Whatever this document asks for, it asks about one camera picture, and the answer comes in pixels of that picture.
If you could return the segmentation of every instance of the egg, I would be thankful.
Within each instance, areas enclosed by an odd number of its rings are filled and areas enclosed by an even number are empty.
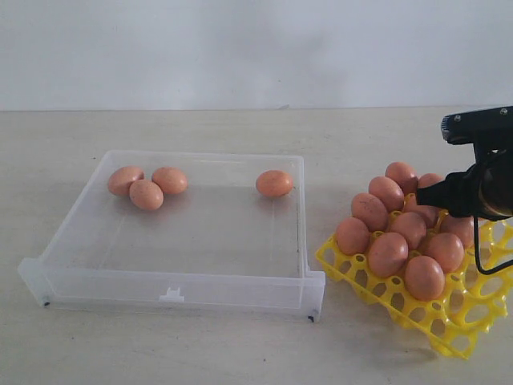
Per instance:
[[[370,181],[369,194],[383,202],[389,212],[400,210],[404,205],[404,193],[401,188],[386,176],[376,176]]]
[[[277,198],[290,193],[294,187],[293,178],[279,170],[269,170],[256,179],[256,189],[264,197]]]
[[[417,213],[403,213],[392,222],[390,232],[401,234],[408,248],[415,250],[426,236],[426,222]]]
[[[144,178],[144,171],[141,167],[125,166],[114,172],[107,182],[108,190],[114,195],[127,196],[130,185]]]
[[[408,261],[404,283],[414,298],[431,301],[442,295],[446,279],[438,262],[426,255],[420,255]]]
[[[386,168],[385,176],[395,181],[401,187],[404,195],[417,191],[417,173],[409,164],[393,162]]]
[[[438,262],[444,273],[452,273],[462,264],[465,249],[458,236],[439,233],[430,239],[424,254]]]
[[[457,235],[466,249],[474,244],[474,218],[454,218],[447,215],[440,225],[440,233]]]
[[[174,167],[157,168],[151,176],[151,180],[159,185],[164,194],[180,194],[188,186],[184,172]]]
[[[367,255],[370,271],[387,278],[398,273],[408,259],[408,244],[398,233],[384,233],[370,246]]]
[[[418,186],[417,188],[425,188],[430,187],[433,184],[437,184],[438,182],[441,182],[443,180],[443,176],[440,176],[439,174],[424,174],[420,178],[418,178]]]
[[[164,193],[151,180],[136,180],[130,186],[130,200],[142,210],[157,210],[164,202]]]
[[[417,205],[417,198],[411,197],[404,205],[405,213],[417,213],[426,222],[428,229],[433,229],[438,221],[439,209],[434,206]]]
[[[351,213],[363,221],[370,231],[385,230],[388,225],[388,212],[377,197],[361,192],[351,202]]]
[[[364,253],[369,246],[370,232],[365,223],[357,218],[346,218],[337,227],[335,241],[345,255]]]

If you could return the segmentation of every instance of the transparent plastic container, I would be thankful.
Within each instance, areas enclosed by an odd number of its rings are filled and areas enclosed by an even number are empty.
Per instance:
[[[155,212],[107,191],[118,168],[145,176],[181,168],[189,187]],[[286,197],[255,189],[269,169],[293,176]],[[303,160],[299,156],[110,151],[58,232],[18,272],[42,306],[173,312],[321,313],[325,273],[308,266]]]

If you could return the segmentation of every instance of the white wall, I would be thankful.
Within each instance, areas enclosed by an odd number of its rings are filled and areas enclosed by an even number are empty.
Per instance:
[[[0,109],[513,102],[513,1],[0,0]]]

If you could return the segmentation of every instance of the yellow egg tray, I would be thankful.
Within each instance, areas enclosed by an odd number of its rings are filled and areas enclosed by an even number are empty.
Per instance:
[[[391,213],[391,221],[400,214]],[[428,230],[427,241],[438,233],[446,215],[447,212],[440,212],[438,224]],[[372,238],[382,234],[375,232]],[[489,269],[505,257],[513,257],[513,249],[508,249],[512,238],[513,227],[505,221],[483,222],[479,226],[482,265]],[[417,255],[420,253],[413,250],[409,258]],[[378,278],[370,272],[365,254],[344,255],[334,236],[316,252],[316,259],[332,280],[347,281],[358,297],[369,305],[383,305],[394,322],[405,329],[422,331],[431,347],[447,357],[468,359],[475,349],[479,332],[487,333],[497,317],[507,316],[506,296],[513,286],[513,269],[491,276],[478,273],[474,246],[465,250],[458,270],[446,274],[440,298],[428,302],[419,301],[408,293],[401,277],[404,269],[396,276]]]

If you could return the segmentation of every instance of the table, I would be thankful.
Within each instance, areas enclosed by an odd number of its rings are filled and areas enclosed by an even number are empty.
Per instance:
[[[0,113],[0,384],[509,383],[513,318],[468,361],[436,355],[349,285],[327,281],[321,321],[44,310],[16,269],[54,235],[105,151],[305,158],[309,258],[350,200],[404,160],[446,174],[473,162],[441,118],[468,107]]]

